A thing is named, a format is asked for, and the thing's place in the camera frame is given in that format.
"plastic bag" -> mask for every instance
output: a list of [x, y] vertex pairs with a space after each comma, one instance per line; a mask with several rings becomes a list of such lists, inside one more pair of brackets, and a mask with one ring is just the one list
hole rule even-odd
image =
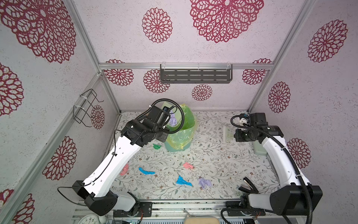
[[[183, 151], [188, 148], [189, 146], [187, 145], [193, 140], [195, 131], [198, 128], [197, 119], [190, 108], [185, 104], [180, 106], [184, 112], [184, 125], [177, 133], [168, 135], [166, 143], [170, 146], [169, 148], [167, 147], [170, 152]], [[176, 130], [179, 126], [180, 122], [175, 127], [167, 125], [170, 131]]]

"green trash can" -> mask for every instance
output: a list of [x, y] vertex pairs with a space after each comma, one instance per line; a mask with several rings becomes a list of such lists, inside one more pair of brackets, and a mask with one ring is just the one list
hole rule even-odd
[[[184, 124], [180, 131], [168, 135], [164, 145], [169, 152], [179, 152], [189, 148], [190, 143], [194, 138], [195, 131], [198, 128], [198, 122], [190, 108], [185, 104], [180, 106], [184, 112]], [[174, 131], [179, 125], [180, 122], [174, 127], [170, 125], [167, 125], [167, 127], [170, 131]]]

